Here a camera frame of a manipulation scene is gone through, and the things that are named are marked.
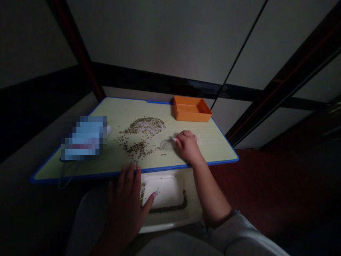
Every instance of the gray sleeve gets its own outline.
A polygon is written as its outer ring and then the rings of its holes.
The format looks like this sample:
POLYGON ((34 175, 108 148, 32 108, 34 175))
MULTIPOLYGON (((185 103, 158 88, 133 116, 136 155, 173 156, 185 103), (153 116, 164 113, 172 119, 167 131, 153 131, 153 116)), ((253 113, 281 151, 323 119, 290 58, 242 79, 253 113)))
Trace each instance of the gray sleeve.
POLYGON ((244 216, 235 212, 224 224, 209 229, 210 244, 225 255, 288 254, 262 235, 244 216))

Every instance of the orange plastic tray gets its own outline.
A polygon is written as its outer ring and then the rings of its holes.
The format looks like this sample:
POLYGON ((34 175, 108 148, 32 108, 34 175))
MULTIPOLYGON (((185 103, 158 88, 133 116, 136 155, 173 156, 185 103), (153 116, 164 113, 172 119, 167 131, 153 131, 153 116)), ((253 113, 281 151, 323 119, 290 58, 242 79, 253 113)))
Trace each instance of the orange plastic tray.
POLYGON ((208 122, 212 116, 203 98, 174 96, 174 112, 177 121, 208 122))

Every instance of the cable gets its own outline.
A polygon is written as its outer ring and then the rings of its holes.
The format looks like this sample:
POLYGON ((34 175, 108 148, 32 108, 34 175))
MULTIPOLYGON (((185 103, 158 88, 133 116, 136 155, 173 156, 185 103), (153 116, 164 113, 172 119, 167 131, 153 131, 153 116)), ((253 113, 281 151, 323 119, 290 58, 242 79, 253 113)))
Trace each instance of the cable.
POLYGON ((58 184, 57 184, 57 189, 58 190, 63 190, 66 188, 66 186, 70 183, 70 181, 72 180, 72 178, 75 176, 76 174, 76 171, 78 170, 79 166, 83 163, 83 161, 72 161, 72 163, 69 165, 69 168, 72 166, 72 164, 75 163, 75 169, 74 169, 74 172, 72 173, 72 175, 69 177, 69 179, 67 180, 67 182, 65 183, 64 186, 61 187, 61 180, 64 178, 64 172, 66 172, 66 163, 64 163, 62 169, 61 169, 61 172, 60 172, 60 177, 59 177, 59 180, 58 180, 58 184))

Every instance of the white container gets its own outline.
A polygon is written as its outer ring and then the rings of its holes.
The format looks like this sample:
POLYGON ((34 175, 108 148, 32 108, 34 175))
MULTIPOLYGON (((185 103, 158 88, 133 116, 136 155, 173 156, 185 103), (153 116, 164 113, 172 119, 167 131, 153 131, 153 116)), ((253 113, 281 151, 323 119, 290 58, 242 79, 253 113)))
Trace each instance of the white container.
POLYGON ((149 213, 140 234, 188 225, 202 218, 192 168, 142 174, 141 183, 145 184, 141 186, 141 190, 144 189, 143 205, 156 190, 159 193, 154 199, 152 209, 181 205, 185 190, 187 206, 182 210, 149 213))

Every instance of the table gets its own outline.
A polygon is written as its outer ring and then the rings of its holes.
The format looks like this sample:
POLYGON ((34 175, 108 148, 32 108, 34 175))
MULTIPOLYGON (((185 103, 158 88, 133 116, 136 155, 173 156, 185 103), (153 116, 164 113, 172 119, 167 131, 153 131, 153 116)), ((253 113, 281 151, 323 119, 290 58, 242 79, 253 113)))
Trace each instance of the table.
MULTIPOLYGON (((150 145, 160 145, 175 137, 183 130, 191 130, 199 135, 202 144, 200 151, 208 165, 237 162, 238 155, 211 118, 207 123, 176 121, 173 105, 167 102, 132 100, 106 97, 90 116, 107 116, 108 125, 113 129, 107 139, 107 149, 103 159, 84 161, 79 165, 74 179, 114 177, 119 175, 123 164, 131 162, 131 156, 119 146, 117 139, 125 128, 137 118, 157 117, 164 121, 166 129, 149 141, 150 145)), ((140 141, 142 134, 129 136, 128 144, 140 141)), ((56 183, 60 177, 64 162, 60 161, 60 146, 31 176, 31 183, 56 183)), ((188 168, 190 165, 174 150, 157 150, 139 160, 142 173, 188 168)), ((73 175, 74 168, 66 168, 64 180, 73 175)))

